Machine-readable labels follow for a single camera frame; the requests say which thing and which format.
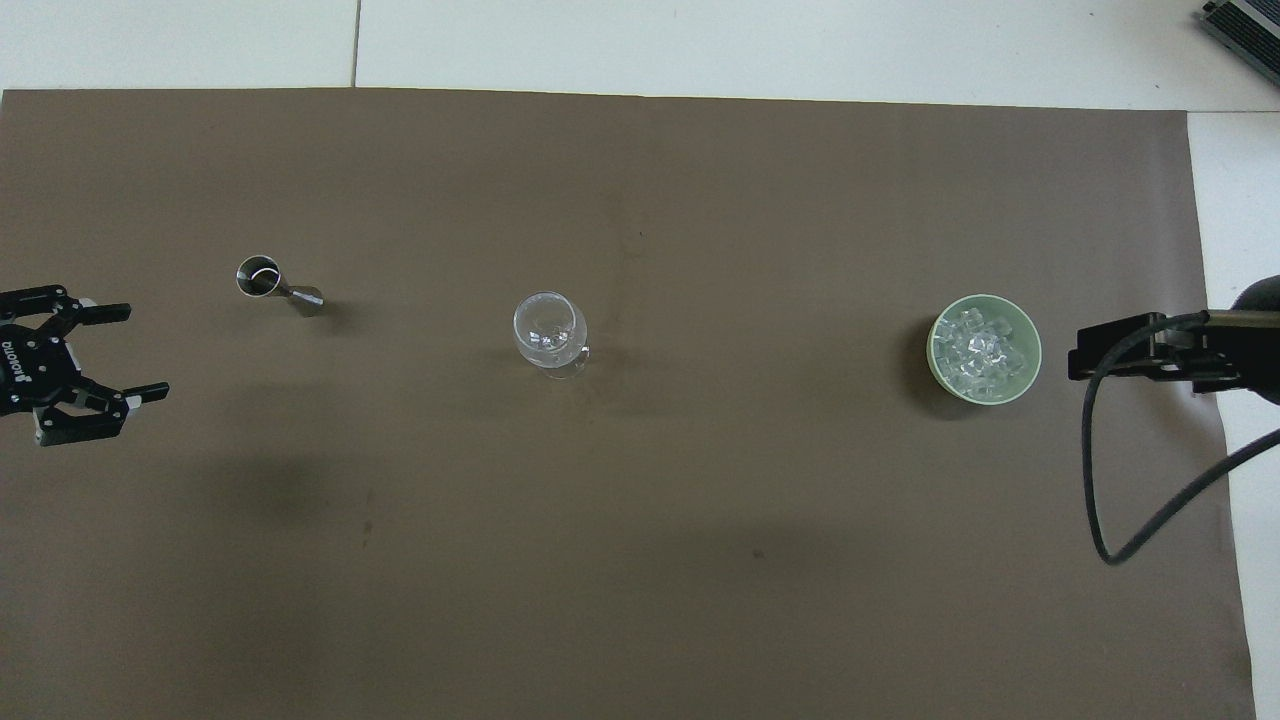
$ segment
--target bowl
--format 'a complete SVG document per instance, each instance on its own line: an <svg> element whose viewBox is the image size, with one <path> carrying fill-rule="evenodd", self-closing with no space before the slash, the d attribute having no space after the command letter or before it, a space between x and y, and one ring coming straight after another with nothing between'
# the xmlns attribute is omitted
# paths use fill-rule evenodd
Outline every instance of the bowl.
<svg viewBox="0 0 1280 720"><path fill-rule="evenodd" d="M1009 322L1010 332L1006 338L1014 348L1016 348L1024 357L1025 364L1021 370L1010 375L1009 383L1000 391L996 391L989 397L977 398L961 392L960 389L952 387L952 384L943 377L942 372L938 369L938 357L936 355L933 336L938 332L938 324L943 320L955 320L961 313L970 307L977 307L982 313L983 318L1004 318ZM1010 300L1005 300L998 295L968 295L956 300L947 309L938 314L938 318L933 320L929 325L929 334L924 338L924 354L929 360L929 372L933 373L933 378L938 380L947 392L964 400L965 402L973 402L974 405L1004 405L1018 400L1039 375L1041 366L1041 342L1039 333L1036 331L1036 323L1027 316L1027 313L1021 307L1015 305Z"/></svg>

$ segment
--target brown mat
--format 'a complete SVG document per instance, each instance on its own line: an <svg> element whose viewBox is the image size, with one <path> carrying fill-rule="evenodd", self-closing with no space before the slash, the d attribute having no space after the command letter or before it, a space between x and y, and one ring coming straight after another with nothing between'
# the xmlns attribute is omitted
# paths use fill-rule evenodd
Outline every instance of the brown mat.
<svg viewBox="0 0 1280 720"><path fill-rule="evenodd" d="M120 438L0 423L5 717L1251 717L1226 487L1093 555L1080 327L1204 306L1180 113L6 92L0 288L132 302ZM248 300L266 252L328 315ZM585 311L582 378L509 338ZM924 365L1023 305L1018 402ZM1114 542L1224 455L1114 380Z"/></svg>

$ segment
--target metal jigger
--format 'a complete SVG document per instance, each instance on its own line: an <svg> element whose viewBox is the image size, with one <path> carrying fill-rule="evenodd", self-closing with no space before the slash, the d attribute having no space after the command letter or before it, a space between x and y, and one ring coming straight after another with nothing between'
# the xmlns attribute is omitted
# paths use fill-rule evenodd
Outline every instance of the metal jigger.
<svg viewBox="0 0 1280 720"><path fill-rule="evenodd" d="M324 307L319 288L284 281L280 266L266 255L255 255L236 270L236 284L250 297L283 297L302 315L311 316Z"/></svg>

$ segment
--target bowl rim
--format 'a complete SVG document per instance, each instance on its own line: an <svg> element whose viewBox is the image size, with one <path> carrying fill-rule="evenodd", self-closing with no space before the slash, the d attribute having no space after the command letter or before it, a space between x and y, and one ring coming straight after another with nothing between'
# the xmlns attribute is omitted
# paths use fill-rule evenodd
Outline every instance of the bowl rim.
<svg viewBox="0 0 1280 720"><path fill-rule="evenodd" d="M1030 379L1027 380L1027 387L1002 400L977 400L961 395L950 384L947 384L946 380L942 379L942 374L938 373L937 359L933 356L933 333L937 332L938 323L942 322L942 318L945 318L947 313L954 310L956 305L960 305L961 302L969 302L977 299L997 300L1000 302L1009 305L1009 307L1011 307L1015 313L1021 315L1027 320L1027 324L1032 327L1032 338L1036 341L1036 368L1032 370ZM1004 405L1006 402L1012 402L1018 400L1019 397L1023 396L1023 393L1029 391L1033 384L1036 384L1036 380L1039 378L1041 365L1044 364L1044 346L1043 343L1041 343L1039 328L1036 327L1036 322L1032 320L1032 316L1028 315L1027 311L1023 310L1016 302L1009 300L1007 297L1002 297L1000 295L992 295L989 292L977 292L956 300L955 302L947 305L941 313L938 313L938 316L934 318L933 323L929 325L928 334L924 337L924 356L929 363L929 372L933 373L933 379L937 380L940 386L942 386L942 389L950 392L951 395L959 397L960 400L964 400L965 402L973 402L974 405Z"/></svg>

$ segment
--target white floor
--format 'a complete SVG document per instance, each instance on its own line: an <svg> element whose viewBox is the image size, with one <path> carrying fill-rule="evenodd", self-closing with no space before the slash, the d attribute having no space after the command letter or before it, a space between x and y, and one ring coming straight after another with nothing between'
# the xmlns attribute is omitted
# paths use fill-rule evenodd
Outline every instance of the white floor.
<svg viewBox="0 0 1280 720"><path fill-rule="evenodd" d="M1228 306L1280 273L1280 87L1196 27L1198 5L0 0L0 88L358 85L1192 110L1208 299ZM1233 448L1280 427L1280 407L1247 393L1221 409ZM1280 720L1280 451L1233 474L1231 505L1258 717Z"/></svg>

